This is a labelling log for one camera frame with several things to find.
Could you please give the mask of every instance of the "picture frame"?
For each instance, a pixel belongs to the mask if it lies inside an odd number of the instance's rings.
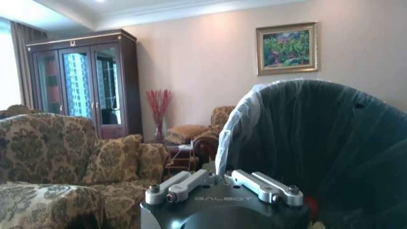
[[[256,28],[258,76],[319,69],[318,22]]]

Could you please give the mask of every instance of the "metal bracket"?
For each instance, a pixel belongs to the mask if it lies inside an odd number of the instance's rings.
[[[186,199],[188,199],[188,193],[199,185],[211,185],[214,183],[215,183],[215,174],[206,169],[200,169],[183,182],[170,187],[167,194],[167,201],[170,203],[178,203],[180,201],[184,201]]]
[[[240,169],[226,173],[224,180],[230,185],[243,185],[254,193],[258,194],[259,199],[267,203],[276,203],[283,199],[290,206],[303,205],[303,193],[296,186],[287,186],[260,172],[251,175]]]
[[[252,176],[279,190],[280,196],[287,205],[295,207],[303,205],[304,195],[295,185],[287,186],[260,172],[252,173]]]
[[[150,186],[146,191],[146,203],[150,205],[162,204],[168,193],[168,189],[191,176],[187,171],[180,171],[174,177],[164,181],[160,185]]]
[[[276,203],[280,199],[280,192],[271,185],[264,184],[260,180],[254,178],[248,173],[236,169],[231,173],[231,179],[234,185],[243,185],[254,193],[256,193],[259,199],[266,203]]]

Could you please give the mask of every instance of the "ceiling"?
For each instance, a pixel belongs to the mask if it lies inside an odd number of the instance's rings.
[[[72,34],[296,1],[304,0],[11,0],[0,17]]]

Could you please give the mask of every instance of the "beige wall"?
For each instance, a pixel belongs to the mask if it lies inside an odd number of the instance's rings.
[[[322,69],[256,76],[256,27],[320,22]],[[407,110],[407,1],[306,2],[124,28],[139,38],[140,90],[168,88],[167,126],[208,124],[212,109],[236,104],[258,83],[320,78]],[[154,122],[142,95],[144,137]]]

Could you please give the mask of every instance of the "bolt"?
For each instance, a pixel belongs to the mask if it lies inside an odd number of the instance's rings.
[[[280,201],[280,195],[279,194],[275,194],[271,198],[272,200],[272,203],[278,203]]]
[[[160,191],[160,185],[158,185],[158,184],[151,185],[150,190],[152,193],[158,193]]]
[[[176,202],[176,194],[174,192],[168,192],[167,201],[168,201],[168,203],[175,203]]]
[[[299,193],[299,188],[295,185],[290,185],[288,192],[296,195]]]

